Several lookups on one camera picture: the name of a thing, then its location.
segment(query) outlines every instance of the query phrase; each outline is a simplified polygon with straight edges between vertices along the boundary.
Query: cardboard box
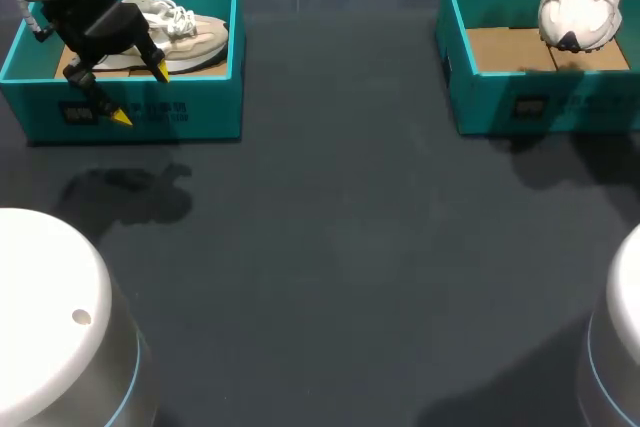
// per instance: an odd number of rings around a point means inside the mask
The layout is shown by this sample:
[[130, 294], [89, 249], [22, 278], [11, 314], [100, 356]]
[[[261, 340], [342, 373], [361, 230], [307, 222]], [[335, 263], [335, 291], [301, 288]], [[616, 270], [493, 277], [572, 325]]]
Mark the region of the cardboard box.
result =
[[601, 51], [549, 49], [540, 0], [441, 0], [436, 42], [461, 134], [640, 130], [640, 0]]
[[[73, 56], [57, 36], [39, 43], [23, 22], [0, 71], [0, 89], [33, 143], [130, 143], [230, 139], [241, 134], [245, 30], [240, 0], [174, 0], [229, 23], [226, 63], [168, 84], [148, 72], [100, 73], [101, 87], [122, 104], [134, 126], [95, 115], [61, 76]], [[31, 6], [42, 25], [38, 5]]]

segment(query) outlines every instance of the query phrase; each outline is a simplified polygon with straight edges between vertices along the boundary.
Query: yellow gripper tip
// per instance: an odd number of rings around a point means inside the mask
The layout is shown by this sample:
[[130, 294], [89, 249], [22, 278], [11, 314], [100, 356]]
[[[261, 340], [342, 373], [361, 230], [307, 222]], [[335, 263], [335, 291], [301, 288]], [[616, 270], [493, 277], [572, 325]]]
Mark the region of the yellow gripper tip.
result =
[[127, 117], [127, 114], [125, 114], [122, 109], [116, 110], [111, 116], [111, 120], [120, 124], [128, 125], [129, 127], [133, 126], [133, 123], [129, 120], [129, 117]]
[[167, 69], [167, 62], [164, 59], [158, 64], [158, 69], [160, 69], [164, 78], [169, 82], [169, 69]]

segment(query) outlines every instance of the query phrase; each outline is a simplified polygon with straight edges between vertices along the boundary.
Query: table surface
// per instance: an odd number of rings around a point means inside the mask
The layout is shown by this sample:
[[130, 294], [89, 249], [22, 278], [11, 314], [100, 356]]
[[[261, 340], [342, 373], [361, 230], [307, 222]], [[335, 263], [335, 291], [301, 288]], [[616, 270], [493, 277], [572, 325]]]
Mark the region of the table surface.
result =
[[98, 246], [153, 350], [158, 427], [577, 426], [584, 321], [640, 220], [637, 139], [461, 138], [437, 0], [245, 6], [241, 142], [31, 148], [0, 101], [0, 205]]

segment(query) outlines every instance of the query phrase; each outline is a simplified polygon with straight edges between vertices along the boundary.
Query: cardboard insert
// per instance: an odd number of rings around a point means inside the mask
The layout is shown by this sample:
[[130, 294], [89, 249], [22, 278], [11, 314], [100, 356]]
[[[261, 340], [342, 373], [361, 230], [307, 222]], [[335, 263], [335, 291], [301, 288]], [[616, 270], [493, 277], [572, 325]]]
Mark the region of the cardboard insert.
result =
[[538, 29], [467, 29], [480, 72], [629, 70], [615, 39], [589, 54], [560, 52], [540, 39]]
[[[64, 47], [62, 51], [62, 55], [60, 56], [60, 61], [58, 62], [58, 68], [56, 69], [56, 74], [54, 76], [55, 79], [64, 79], [64, 74], [62, 73], [64, 68], [69, 65], [71, 59], [75, 57], [75, 53], [69, 50], [67, 46]], [[151, 75], [151, 72], [148, 70], [119, 70], [116, 72], [94, 72], [96, 78], [103, 79], [105, 77], [133, 77], [133, 76], [145, 76]], [[189, 76], [189, 77], [197, 77], [197, 76], [225, 76], [227, 75], [227, 61], [224, 60], [220, 62], [218, 65], [212, 65], [210, 67], [206, 67], [202, 70], [198, 70], [196, 72], [190, 72], [188, 74], [171, 74], [172, 77], [181, 77], [181, 76]]]

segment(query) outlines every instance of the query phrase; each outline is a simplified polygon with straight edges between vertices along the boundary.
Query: shoe sole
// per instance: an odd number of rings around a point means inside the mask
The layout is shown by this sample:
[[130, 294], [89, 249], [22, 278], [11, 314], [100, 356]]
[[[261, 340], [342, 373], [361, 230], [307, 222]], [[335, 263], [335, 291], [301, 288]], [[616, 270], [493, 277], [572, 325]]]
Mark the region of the shoe sole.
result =
[[607, 35], [605, 35], [603, 37], [603, 39], [607, 39], [607, 40], [601, 41], [601, 43], [596, 44], [595, 47], [592, 47], [590, 49], [567, 49], [567, 48], [563, 47], [561, 44], [553, 45], [553, 44], [550, 44], [549, 42], [547, 42], [546, 39], [544, 39], [542, 37], [542, 35], [540, 35], [540, 40], [542, 40], [545, 44], [547, 44], [547, 46], [554, 47], [554, 48], [558, 49], [560, 52], [571, 52], [573, 54], [578, 54], [580, 52], [584, 52], [586, 54], [590, 54], [591, 52], [599, 51], [605, 45], [607, 45], [609, 42], [611, 42], [613, 39], [615, 39], [615, 36], [618, 33], [618, 30], [620, 29], [620, 25], [621, 24], [622, 24], [622, 16], [619, 13], [616, 13], [614, 21], [611, 24], [611, 27], [609, 28], [609, 32], [607, 32]]
[[[197, 70], [217, 65], [227, 58], [228, 44], [216, 50], [191, 59], [167, 60], [169, 74], [188, 74]], [[140, 57], [134, 55], [110, 55], [101, 64], [97, 64], [95, 72], [119, 72], [122, 70], [148, 70]]]

